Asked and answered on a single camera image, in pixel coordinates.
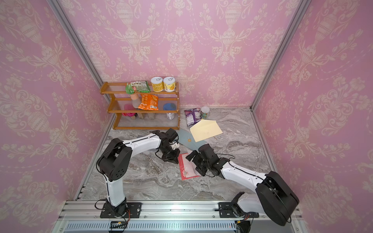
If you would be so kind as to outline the teal blue envelope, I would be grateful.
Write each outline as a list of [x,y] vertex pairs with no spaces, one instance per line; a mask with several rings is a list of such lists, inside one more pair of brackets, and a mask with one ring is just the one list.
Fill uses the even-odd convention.
[[207,144],[206,141],[202,140],[199,142],[196,142],[192,136],[192,134],[188,131],[185,131],[183,129],[180,129],[176,131],[178,134],[178,142],[189,148],[190,150],[198,150],[201,146]]

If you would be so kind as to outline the cream envelope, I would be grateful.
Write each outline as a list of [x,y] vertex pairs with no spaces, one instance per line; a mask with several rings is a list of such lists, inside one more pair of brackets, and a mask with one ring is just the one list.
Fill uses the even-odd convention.
[[202,119],[190,128],[190,132],[195,142],[222,134],[222,130],[215,120]]

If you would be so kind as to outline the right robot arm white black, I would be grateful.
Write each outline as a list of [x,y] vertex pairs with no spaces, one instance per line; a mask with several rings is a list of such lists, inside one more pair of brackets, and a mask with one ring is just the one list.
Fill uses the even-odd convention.
[[255,172],[235,164],[231,159],[219,158],[209,144],[192,151],[186,159],[196,166],[195,170],[202,176],[210,171],[214,177],[234,181],[257,194],[255,200],[243,191],[233,198],[229,205],[236,217],[248,218],[251,212],[264,213],[280,226],[291,223],[291,215],[300,201],[277,172]]

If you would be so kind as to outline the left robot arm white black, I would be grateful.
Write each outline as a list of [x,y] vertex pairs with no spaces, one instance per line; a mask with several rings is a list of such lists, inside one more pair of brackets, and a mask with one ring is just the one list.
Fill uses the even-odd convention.
[[96,163],[96,168],[104,176],[107,197],[100,218],[139,218],[142,203],[128,202],[123,191],[123,176],[126,174],[132,157],[148,150],[161,152],[164,162],[178,164],[180,150],[178,134],[174,129],[166,132],[151,131],[147,136],[132,140],[113,139]]

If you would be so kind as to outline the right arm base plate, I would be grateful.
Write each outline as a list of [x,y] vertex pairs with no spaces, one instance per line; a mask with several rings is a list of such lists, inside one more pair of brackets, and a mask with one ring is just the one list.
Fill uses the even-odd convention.
[[241,210],[237,204],[232,204],[229,202],[218,203],[218,209],[220,218],[240,218],[243,220],[249,218],[259,218],[259,213],[257,212],[244,212]]

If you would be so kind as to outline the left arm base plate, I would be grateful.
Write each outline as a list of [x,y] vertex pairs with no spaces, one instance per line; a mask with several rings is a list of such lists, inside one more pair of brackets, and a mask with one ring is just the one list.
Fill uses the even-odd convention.
[[139,218],[142,203],[125,203],[113,207],[110,203],[105,203],[100,214],[100,218]]

